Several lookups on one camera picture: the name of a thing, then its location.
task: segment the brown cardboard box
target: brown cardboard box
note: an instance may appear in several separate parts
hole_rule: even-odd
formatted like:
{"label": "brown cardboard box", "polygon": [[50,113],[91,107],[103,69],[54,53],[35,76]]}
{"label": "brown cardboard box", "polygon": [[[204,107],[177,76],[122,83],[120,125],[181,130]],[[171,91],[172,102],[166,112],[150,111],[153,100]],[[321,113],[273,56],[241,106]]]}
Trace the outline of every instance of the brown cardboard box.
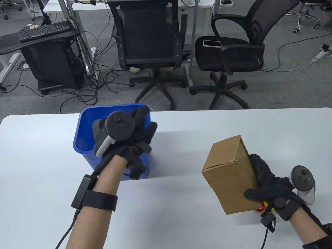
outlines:
{"label": "brown cardboard box", "polygon": [[214,143],[202,174],[216,193],[226,214],[261,208],[244,198],[247,189],[257,188],[256,174],[241,136]]}

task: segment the black keyboard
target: black keyboard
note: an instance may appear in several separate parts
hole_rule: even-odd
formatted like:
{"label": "black keyboard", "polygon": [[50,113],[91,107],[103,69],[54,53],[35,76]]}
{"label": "black keyboard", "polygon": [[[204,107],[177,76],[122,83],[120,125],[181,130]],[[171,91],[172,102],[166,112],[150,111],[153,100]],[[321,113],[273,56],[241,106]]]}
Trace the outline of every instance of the black keyboard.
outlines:
{"label": "black keyboard", "polygon": [[59,23],[45,25],[32,30],[22,30],[19,31],[18,34],[21,42],[28,42],[67,32],[73,29],[74,26],[71,24],[70,21],[63,21]]}

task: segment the controller button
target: controller button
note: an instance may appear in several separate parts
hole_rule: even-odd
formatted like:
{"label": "controller button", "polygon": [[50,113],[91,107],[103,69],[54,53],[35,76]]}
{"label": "controller button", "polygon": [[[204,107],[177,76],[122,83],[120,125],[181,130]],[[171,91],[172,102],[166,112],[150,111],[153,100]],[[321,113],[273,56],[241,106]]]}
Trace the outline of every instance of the controller button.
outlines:
{"label": "controller button", "polygon": [[115,116],[113,120],[114,120],[114,122],[118,123],[121,121],[121,118],[120,118],[120,116]]}
{"label": "controller button", "polygon": [[306,169],[304,169],[304,170],[301,171],[301,174],[304,175],[304,176],[306,176],[306,175],[309,174],[309,171],[306,170]]}

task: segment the hand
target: hand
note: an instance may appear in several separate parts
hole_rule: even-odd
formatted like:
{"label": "hand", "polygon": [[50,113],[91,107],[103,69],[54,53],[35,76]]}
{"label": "hand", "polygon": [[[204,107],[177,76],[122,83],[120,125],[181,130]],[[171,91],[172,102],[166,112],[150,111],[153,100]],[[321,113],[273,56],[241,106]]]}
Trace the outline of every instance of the hand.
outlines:
{"label": "hand", "polygon": [[261,187],[245,191],[244,197],[246,199],[256,202],[267,202],[276,211],[278,208],[283,208],[289,199],[303,204],[304,201],[292,191],[294,186],[287,177],[276,177],[266,162],[256,154],[251,154],[249,160],[257,173]]}
{"label": "hand", "polygon": [[[151,152],[150,143],[157,129],[157,123],[155,122],[151,122],[147,128],[143,128],[149,112],[150,109],[147,106],[143,106],[130,113],[135,123],[133,134],[126,140],[116,141],[114,144],[109,145],[102,155],[102,162],[95,169],[95,174],[98,174],[100,169],[103,169],[114,155],[119,155],[128,161],[126,168],[130,170],[130,174],[126,175],[131,179],[138,180],[140,175],[145,173],[146,168],[139,156],[143,152]],[[103,130],[105,122],[101,123],[100,130]]]}

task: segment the blue trash bin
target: blue trash bin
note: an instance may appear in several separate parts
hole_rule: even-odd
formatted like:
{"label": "blue trash bin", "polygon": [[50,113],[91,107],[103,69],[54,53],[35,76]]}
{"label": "blue trash bin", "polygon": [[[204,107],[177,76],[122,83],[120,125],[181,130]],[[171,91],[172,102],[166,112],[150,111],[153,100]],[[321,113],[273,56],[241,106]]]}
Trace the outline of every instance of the blue trash bin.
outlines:
{"label": "blue trash bin", "polygon": [[[97,119],[106,119],[110,113],[115,111],[131,112],[134,109],[138,109],[142,104],[130,104],[130,105],[116,105],[116,106],[93,106],[84,109],[78,118],[77,128],[75,132],[75,138],[73,147],[76,152],[83,155],[85,160],[90,166],[95,169],[101,162],[102,157],[96,157],[93,154],[93,146],[95,144],[92,134],[92,123]],[[147,127],[150,123],[150,113],[146,117],[144,127]],[[146,172],[140,176],[140,179],[145,179],[150,173],[150,160],[147,153],[143,153],[140,158],[146,167]],[[130,180],[128,176],[123,175],[122,180]]]}

